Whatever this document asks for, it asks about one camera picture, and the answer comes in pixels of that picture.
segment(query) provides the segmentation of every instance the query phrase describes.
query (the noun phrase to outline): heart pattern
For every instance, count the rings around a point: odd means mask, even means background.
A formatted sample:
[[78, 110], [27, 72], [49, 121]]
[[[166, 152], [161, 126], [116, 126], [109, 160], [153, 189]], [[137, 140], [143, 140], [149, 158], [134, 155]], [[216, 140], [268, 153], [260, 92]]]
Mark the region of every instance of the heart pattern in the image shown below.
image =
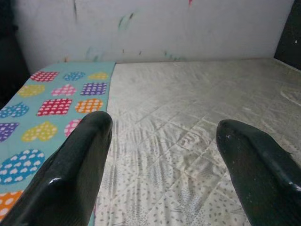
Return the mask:
[[100, 110], [103, 105], [103, 101], [97, 98], [81, 100], [75, 106], [75, 109], [79, 113], [90, 113]]
[[38, 71], [33, 74], [30, 79], [34, 81], [52, 81], [59, 74], [59, 72], [43, 72]]
[[70, 72], [64, 76], [64, 79], [66, 81], [77, 81], [78, 79], [84, 77], [84, 75], [86, 74], [83, 72]]
[[45, 85], [24, 85], [17, 92], [21, 97], [32, 97], [45, 91]]
[[15, 131], [19, 123], [0, 123], [0, 143], [5, 141]]
[[2, 220], [17, 202], [23, 191], [0, 194], [0, 220]]
[[61, 88], [54, 89], [51, 92], [53, 96], [65, 95], [65, 96], [72, 96], [76, 93], [76, 88], [74, 88], [71, 84], [66, 84]]
[[83, 87], [83, 90], [81, 91], [81, 95], [102, 95], [105, 94], [107, 90], [107, 83], [101, 82], [101, 83], [86, 83]]
[[77, 127], [80, 121], [81, 119], [74, 119], [66, 125], [64, 129], [64, 133], [66, 137], [68, 137], [74, 131], [74, 129]]
[[0, 185], [10, 185], [34, 174], [45, 160], [37, 149], [28, 149], [6, 159], [0, 166]]
[[40, 141], [48, 141], [57, 133], [57, 127], [46, 121], [35, 126], [23, 133], [21, 140], [23, 142], [31, 142], [38, 138]]
[[107, 80], [108, 79], [108, 74], [105, 72], [99, 72], [99, 73], [95, 73], [92, 74], [90, 76], [88, 76], [89, 80]]
[[7, 106], [0, 110], [0, 118], [6, 118], [11, 115], [11, 117], [21, 117], [25, 115], [29, 110], [29, 107], [20, 102], [13, 106]]
[[52, 114], [67, 114], [72, 99], [51, 99], [46, 100], [40, 107], [37, 116], [52, 115]]

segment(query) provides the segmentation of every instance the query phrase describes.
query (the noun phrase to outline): white wall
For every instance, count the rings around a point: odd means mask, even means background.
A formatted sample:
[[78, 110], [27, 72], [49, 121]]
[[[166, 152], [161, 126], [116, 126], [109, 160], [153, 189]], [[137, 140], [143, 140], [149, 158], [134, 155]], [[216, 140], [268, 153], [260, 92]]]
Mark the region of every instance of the white wall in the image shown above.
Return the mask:
[[15, 2], [18, 38], [34, 72], [64, 59], [273, 57], [293, 0]]

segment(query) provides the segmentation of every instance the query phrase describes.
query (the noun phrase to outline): dark object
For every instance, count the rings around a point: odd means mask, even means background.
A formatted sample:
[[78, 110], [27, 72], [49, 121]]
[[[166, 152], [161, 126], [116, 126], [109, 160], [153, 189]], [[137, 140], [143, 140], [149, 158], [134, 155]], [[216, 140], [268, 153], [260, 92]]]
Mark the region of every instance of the dark object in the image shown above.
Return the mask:
[[218, 149], [253, 226], [301, 225], [301, 169], [272, 137], [247, 124], [222, 120]]
[[15, 37], [10, 0], [0, 0], [0, 109], [30, 77]]
[[275, 58], [301, 70], [301, 0], [295, 0]]
[[87, 225], [103, 177], [112, 119], [94, 112], [82, 119], [38, 170], [1, 226]]

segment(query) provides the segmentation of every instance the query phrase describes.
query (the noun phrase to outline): bedsheet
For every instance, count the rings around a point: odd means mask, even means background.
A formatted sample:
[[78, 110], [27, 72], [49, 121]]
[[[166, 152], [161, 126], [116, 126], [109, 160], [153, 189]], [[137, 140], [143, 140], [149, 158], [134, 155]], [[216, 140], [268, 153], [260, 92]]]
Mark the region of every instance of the bedsheet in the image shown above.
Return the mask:
[[222, 119], [301, 163], [301, 74], [272, 59], [117, 64], [96, 226], [248, 226], [217, 150]]
[[114, 65], [51, 65], [33, 74], [0, 110], [0, 220], [80, 120], [106, 111]]

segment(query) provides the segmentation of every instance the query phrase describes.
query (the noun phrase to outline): white quilted mattress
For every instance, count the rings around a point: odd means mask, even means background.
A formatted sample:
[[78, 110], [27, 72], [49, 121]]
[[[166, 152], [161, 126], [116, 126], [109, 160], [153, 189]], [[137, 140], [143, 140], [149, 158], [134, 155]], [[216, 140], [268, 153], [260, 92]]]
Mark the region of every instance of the white quilted mattress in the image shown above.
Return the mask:
[[248, 226], [216, 146], [236, 119], [301, 163], [301, 74], [274, 60], [117, 64], [96, 226]]

